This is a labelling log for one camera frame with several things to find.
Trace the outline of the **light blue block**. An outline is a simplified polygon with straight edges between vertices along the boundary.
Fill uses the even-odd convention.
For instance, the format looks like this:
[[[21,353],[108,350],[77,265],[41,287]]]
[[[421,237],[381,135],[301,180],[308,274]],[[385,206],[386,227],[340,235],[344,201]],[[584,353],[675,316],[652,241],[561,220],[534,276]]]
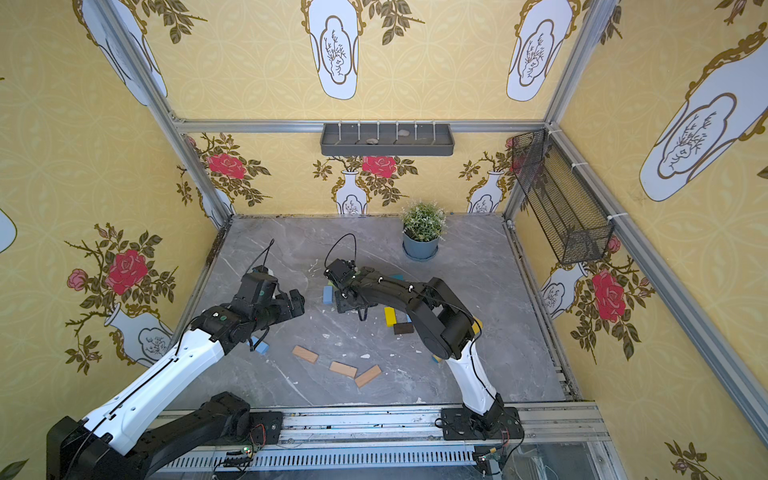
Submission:
[[[326,285],[323,288],[323,303],[325,305],[332,305],[333,302],[334,302],[333,287],[330,285]]]
[[[256,337],[251,338],[253,350],[261,355],[265,355],[269,350],[269,345],[264,341],[259,341]]]

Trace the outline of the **yellow block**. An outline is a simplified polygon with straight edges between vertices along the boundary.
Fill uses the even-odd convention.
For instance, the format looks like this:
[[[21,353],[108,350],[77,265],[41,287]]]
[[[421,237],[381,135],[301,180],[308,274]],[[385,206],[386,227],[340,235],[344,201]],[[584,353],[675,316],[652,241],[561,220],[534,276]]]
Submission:
[[[395,309],[392,307],[385,307],[384,314],[385,314],[386,326],[388,328],[394,327],[397,324]]]

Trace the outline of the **dark brown block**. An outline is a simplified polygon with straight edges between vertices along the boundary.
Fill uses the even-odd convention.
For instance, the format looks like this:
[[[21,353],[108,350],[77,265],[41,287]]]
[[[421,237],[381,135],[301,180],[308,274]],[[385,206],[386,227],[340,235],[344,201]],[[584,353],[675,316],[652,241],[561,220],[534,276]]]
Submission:
[[[412,323],[396,323],[393,326],[393,332],[395,335],[411,334],[415,332],[415,328]]]

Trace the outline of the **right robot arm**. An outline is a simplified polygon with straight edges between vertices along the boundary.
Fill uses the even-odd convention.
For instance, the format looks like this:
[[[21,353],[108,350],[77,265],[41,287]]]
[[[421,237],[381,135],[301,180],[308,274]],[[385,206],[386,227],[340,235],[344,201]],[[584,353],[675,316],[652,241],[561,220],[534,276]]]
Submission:
[[[326,266],[324,274],[336,288],[340,313],[355,311],[363,319],[368,309],[378,305],[404,312],[424,346],[447,362],[463,406],[486,425],[499,420],[504,400],[491,384],[477,351],[482,326],[442,279],[409,282],[342,259]]]

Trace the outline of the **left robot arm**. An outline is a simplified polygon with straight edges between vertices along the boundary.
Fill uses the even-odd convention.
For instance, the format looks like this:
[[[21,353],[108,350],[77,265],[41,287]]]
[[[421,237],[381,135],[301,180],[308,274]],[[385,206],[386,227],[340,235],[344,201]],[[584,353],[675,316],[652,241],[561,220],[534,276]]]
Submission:
[[[229,392],[158,428],[150,425],[205,370],[250,344],[255,331],[304,312],[298,290],[283,292],[266,267],[252,268],[230,302],[196,316],[137,380],[83,419],[64,417],[49,430],[47,478],[144,479],[208,441],[245,437],[251,407]]]

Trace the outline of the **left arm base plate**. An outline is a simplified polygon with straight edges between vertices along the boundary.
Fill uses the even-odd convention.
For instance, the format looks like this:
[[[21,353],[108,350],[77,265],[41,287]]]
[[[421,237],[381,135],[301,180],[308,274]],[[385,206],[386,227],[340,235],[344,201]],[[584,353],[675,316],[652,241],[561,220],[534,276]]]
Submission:
[[[257,411],[244,414],[237,425],[237,435],[255,446],[276,445],[282,431],[284,415],[280,411]]]

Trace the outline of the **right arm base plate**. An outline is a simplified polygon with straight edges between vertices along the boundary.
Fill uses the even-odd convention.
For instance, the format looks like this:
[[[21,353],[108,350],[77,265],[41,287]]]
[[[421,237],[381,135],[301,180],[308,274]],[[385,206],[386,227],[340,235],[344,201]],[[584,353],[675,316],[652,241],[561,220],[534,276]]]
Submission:
[[[505,407],[502,413],[494,414],[490,420],[468,408],[443,408],[436,419],[442,430],[443,439],[448,441],[520,440],[524,429],[518,410]]]

